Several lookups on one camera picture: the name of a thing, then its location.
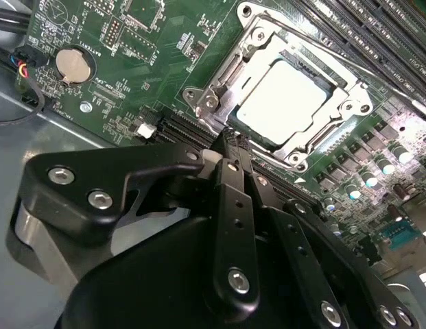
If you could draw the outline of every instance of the mounting hole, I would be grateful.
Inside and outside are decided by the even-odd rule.
[[[298,252],[299,252],[300,254],[302,254],[304,257],[306,257],[306,256],[307,256],[306,249],[304,249],[303,247],[298,247]]]
[[[306,166],[303,164],[299,164],[296,168],[296,170],[298,171],[306,171]]]
[[[370,110],[370,106],[369,105],[363,105],[361,106],[361,112],[362,113],[367,113]]]
[[[244,227],[243,223],[240,220],[238,220],[238,219],[234,220],[234,226],[236,228],[240,229],[240,230],[243,230],[243,227]]]
[[[197,154],[194,154],[194,153],[191,153],[191,152],[187,152],[187,156],[192,160],[197,160],[199,158],[199,156]]]
[[[232,171],[238,171],[239,167],[233,163],[228,163],[228,168],[231,169]]]
[[[293,226],[292,224],[289,224],[288,226],[287,226],[287,228],[289,229],[289,231],[290,232],[292,232],[292,233],[297,233],[298,232],[298,230],[296,229],[296,227],[295,226]]]
[[[190,99],[190,100],[194,99],[194,92],[193,91],[191,91],[191,90],[187,91],[186,95],[187,95],[188,99]]]
[[[248,18],[248,17],[249,17],[249,16],[251,16],[251,14],[252,14],[251,7],[250,7],[250,6],[248,6],[248,5],[245,5],[245,6],[243,7],[243,10],[242,10],[241,12],[242,12],[242,14],[243,14],[243,17],[246,17],[246,18]]]

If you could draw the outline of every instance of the black memory slot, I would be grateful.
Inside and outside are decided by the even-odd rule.
[[[182,117],[177,114],[172,114],[169,117],[165,117],[163,122],[178,128],[179,130],[189,130],[190,134],[195,135],[197,138],[205,142],[205,144],[212,144],[215,140],[215,136],[191,120]]]
[[[274,187],[275,192],[279,195],[282,201],[286,199],[299,199],[308,203],[310,206],[316,206],[318,201],[310,197],[308,194],[298,190],[293,184],[284,180],[282,177],[277,174],[267,170],[266,168],[259,165],[257,162],[252,162],[254,171],[260,175],[266,177],[268,181]]]
[[[379,13],[372,12],[360,0],[343,0],[340,3],[426,83],[426,55],[404,32],[394,25],[390,28]]]
[[[426,18],[412,5],[411,0],[391,0],[391,3],[401,6],[401,8],[403,8],[403,10],[411,16],[411,19],[416,22],[419,27],[421,26],[426,31]]]
[[[383,8],[375,3],[373,0],[362,0],[362,3],[375,15],[378,16],[380,21],[385,23],[390,30],[397,36],[401,36],[401,40],[406,44],[416,45],[417,48],[421,49],[421,60],[426,62],[426,42],[418,37],[417,34],[412,33],[408,29],[403,28],[402,20],[394,20]]]
[[[154,140],[158,143],[161,141],[187,143],[200,151],[208,149],[215,137],[194,122],[172,113],[158,124]]]
[[[426,88],[418,78],[400,61],[398,61],[390,52],[382,47],[379,41],[375,40],[368,33],[361,33],[362,28],[357,21],[335,0],[325,1],[325,5],[336,17],[325,16],[326,11],[321,10],[313,1],[301,1],[323,15],[325,20],[335,31],[350,42],[354,47],[361,51],[362,55],[371,60],[379,70],[390,74],[390,81],[407,93],[426,99]]]
[[[410,14],[411,6],[408,6],[408,11],[404,10],[403,7],[393,0],[373,0],[380,5],[388,15],[397,22],[397,25],[402,27],[409,36],[415,36],[419,40],[420,46],[426,51],[426,22],[419,13],[414,12],[414,15]]]

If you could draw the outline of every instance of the motherboard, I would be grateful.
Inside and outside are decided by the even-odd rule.
[[[323,205],[350,247],[423,236],[404,205],[426,206],[426,116],[284,25],[426,106],[408,0],[39,0],[26,44],[49,58],[30,74],[52,110],[114,145],[204,149],[231,126],[279,197]]]

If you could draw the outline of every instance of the ram slot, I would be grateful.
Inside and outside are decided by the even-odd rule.
[[[426,83],[426,55],[398,27],[382,23],[380,15],[372,13],[359,0],[340,3]]]
[[[394,21],[406,30],[409,36],[421,40],[422,47],[426,50],[426,20],[408,1],[375,0]]]
[[[316,3],[319,5],[312,0],[301,2],[308,5],[311,10],[318,12],[323,20],[326,20],[335,31],[360,50],[363,56],[375,63],[381,71],[389,73],[390,79],[402,90],[418,97],[421,101],[426,100],[424,84],[403,63],[385,50],[379,41],[368,34],[359,32],[362,30],[361,26],[337,1],[328,0],[325,3],[317,1]]]

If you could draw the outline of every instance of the green circuit board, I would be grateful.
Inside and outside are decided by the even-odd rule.
[[[346,35],[348,31],[339,18],[345,15],[338,12],[337,17],[335,8],[328,15],[324,11],[324,2],[330,3],[329,0],[258,0],[257,3],[281,11],[317,40],[330,36],[327,25],[331,25],[340,36]],[[36,78],[46,96],[54,100],[53,110],[59,115],[115,145],[144,144],[144,140],[129,129],[138,117],[153,125],[166,109],[196,121],[181,91],[188,86],[204,88],[243,32],[237,17],[238,3],[236,0],[40,0],[32,15],[26,43],[47,54],[50,62],[37,70],[30,70],[30,74]],[[399,10],[397,4],[395,9],[388,7],[384,0],[364,0],[363,3],[370,12],[374,7],[383,8],[382,19],[388,19],[388,35],[397,34],[398,30],[392,29],[390,22],[396,21],[404,7]],[[316,6],[316,13],[325,13],[326,25],[311,19],[312,6]],[[350,8],[350,14],[354,14],[356,9]],[[404,19],[400,20],[397,28],[409,38],[400,34],[397,38],[384,36],[379,39],[381,43],[375,46],[374,53],[370,52],[366,42],[361,44],[363,48],[358,49],[367,60],[375,61],[383,74],[387,74],[397,86],[419,99],[425,99],[426,23],[419,22],[420,18],[412,12],[403,13]],[[357,14],[357,19],[365,22],[367,17],[361,15]],[[346,20],[346,23],[351,24],[350,28],[355,31],[355,22]],[[371,32],[375,33],[375,28],[374,25],[370,27]],[[373,40],[369,41],[371,45],[374,45]],[[420,49],[410,48],[417,47],[412,45],[412,40],[421,45]],[[392,62],[381,63],[375,58],[379,52],[392,58],[386,47],[393,47],[394,43],[399,52]],[[95,61],[95,74],[85,83],[67,86],[56,74],[54,58],[60,49],[69,45],[87,50]],[[336,42],[329,46],[340,50]],[[397,182],[413,184],[418,192],[426,194],[426,122],[412,114],[405,103],[379,83],[362,78],[368,82],[375,111],[368,117],[353,117],[345,123],[309,157],[306,173],[285,171],[254,157],[257,164],[280,180],[293,184],[300,192],[317,200],[331,196],[337,202],[337,210],[329,216],[339,223],[344,240],[352,245],[365,234],[373,235],[385,226],[386,195],[391,193],[391,186]],[[80,110],[83,101],[92,104],[91,112]],[[398,134],[394,138],[382,138],[385,148],[373,151],[361,142],[361,138],[368,132],[379,136],[375,126],[381,121],[391,125]],[[234,119],[231,122],[235,123],[235,127],[241,127]],[[251,133],[248,127],[242,129]],[[321,187],[317,176],[326,172],[340,154],[351,155],[348,148],[354,142],[360,142],[371,157],[357,160],[357,172],[347,171],[348,176],[336,182],[330,191]],[[394,145],[404,146],[415,155],[415,159],[409,164],[398,164],[390,152]],[[382,156],[396,165],[394,175],[377,173],[375,160]],[[364,185],[359,174],[365,169],[376,173],[380,188]],[[362,197],[359,200],[352,201],[345,193],[345,186],[351,182],[360,187]],[[402,204],[396,198],[391,202],[397,206]],[[359,232],[350,234],[351,226],[358,226]]]

